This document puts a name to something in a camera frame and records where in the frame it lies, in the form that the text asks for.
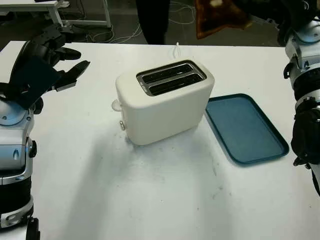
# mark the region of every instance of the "tray rim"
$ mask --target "tray rim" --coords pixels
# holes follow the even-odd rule
[[[276,155],[263,157],[263,158],[257,158],[257,159],[254,159],[254,160],[251,160],[251,161],[247,161],[247,162],[243,162],[243,161],[235,158],[231,154],[231,152],[230,152],[230,150],[229,150],[224,138],[221,135],[221,132],[217,128],[217,125],[216,125],[215,121],[212,119],[211,115],[209,114],[208,105],[207,105],[205,107],[206,115],[209,117],[212,125],[214,126],[218,136],[220,137],[220,139],[221,139],[226,151],[228,152],[229,156],[231,157],[231,159],[233,161],[235,161],[236,163],[240,164],[240,165],[251,165],[251,164],[256,164],[256,163],[260,163],[260,162],[275,160],[275,159],[278,159],[278,158],[286,156],[290,151],[290,148],[289,148],[289,145],[288,145],[287,141],[284,139],[284,137],[281,135],[281,133],[277,130],[277,128],[273,125],[273,123],[270,121],[270,119],[267,117],[267,115],[262,111],[262,109],[259,107],[259,105],[255,102],[255,100],[251,96],[249,96],[249,95],[247,95],[245,93],[235,93],[235,94],[230,94],[230,95],[216,96],[216,97],[209,98],[208,104],[210,102],[214,102],[214,101],[225,100],[225,99],[233,99],[233,98],[245,98],[245,99],[250,101],[250,103],[253,105],[253,107],[257,110],[258,114],[260,114],[260,116],[264,120],[265,124],[270,128],[270,130],[273,132],[275,137],[278,139],[278,141],[282,145],[283,152],[281,154],[276,154]]]

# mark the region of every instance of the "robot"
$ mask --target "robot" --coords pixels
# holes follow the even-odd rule
[[[33,218],[31,196],[36,141],[30,137],[34,115],[44,106],[41,96],[76,85],[90,62],[81,61],[68,72],[56,71],[60,60],[75,60],[81,53],[62,47],[71,43],[70,28],[54,24],[26,42],[12,69],[9,83],[0,83],[0,230],[26,226],[23,239],[38,240],[39,221]]]
[[[285,46],[289,63],[285,79],[291,81],[296,99],[291,147],[294,165],[311,170],[320,195],[320,5],[317,0],[269,0],[263,17],[279,24],[278,42]],[[235,0],[253,12],[254,0]],[[43,108],[41,96],[75,86],[88,67],[82,61],[68,72],[56,71],[59,60],[80,58],[78,51],[62,47],[72,41],[72,32],[60,25],[46,28],[21,49],[9,83],[0,83],[0,234],[11,239],[39,240],[39,221],[33,218],[31,175],[37,144],[31,140],[34,115]],[[25,226],[24,232],[18,229]]]

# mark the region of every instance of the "desk leg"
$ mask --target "desk leg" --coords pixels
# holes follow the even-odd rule
[[[103,1],[103,9],[104,9],[104,15],[105,15],[105,20],[106,20],[106,26],[108,28],[111,28],[108,2],[107,2],[107,0],[102,0],[102,1]]]
[[[48,7],[48,11],[50,14],[50,17],[54,24],[60,24],[63,26],[62,20],[60,18],[59,12],[56,7]]]

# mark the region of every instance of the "toaster cord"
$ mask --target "toaster cord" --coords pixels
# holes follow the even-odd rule
[[[172,56],[174,59],[176,59],[177,57],[180,58],[181,57],[181,50],[179,47],[179,42],[177,41],[174,48],[173,48],[173,52],[172,52]]]

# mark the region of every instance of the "toaster slot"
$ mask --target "toaster slot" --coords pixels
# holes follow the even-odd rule
[[[166,70],[162,70],[162,71],[158,71],[158,72],[154,72],[148,75],[144,75],[142,77],[142,80],[146,83],[146,84],[151,84],[163,79],[168,79],[180,74],[186,74],[191,72],[193,69],[189,64],[183,64],[180,66],[175,66]]]
[[[206,78],[206,74],[191,60],[171,63],[136,75],[142,90],[149,96],[167,93]]]
[[[176,89],[180,89],[180,88],[189,86],[191,84],[198,83],[202,80],[203,80],[203,78],[199,74],[192,73],[192,74],[184,76],[184,77],[176,78],[176,79],[164,82],[164,83],[160,83],[160,84],[151,86],[149,88],[149,90],[152,95],[157,96],[160,94],[164,94],[164,93],[176,90]]]

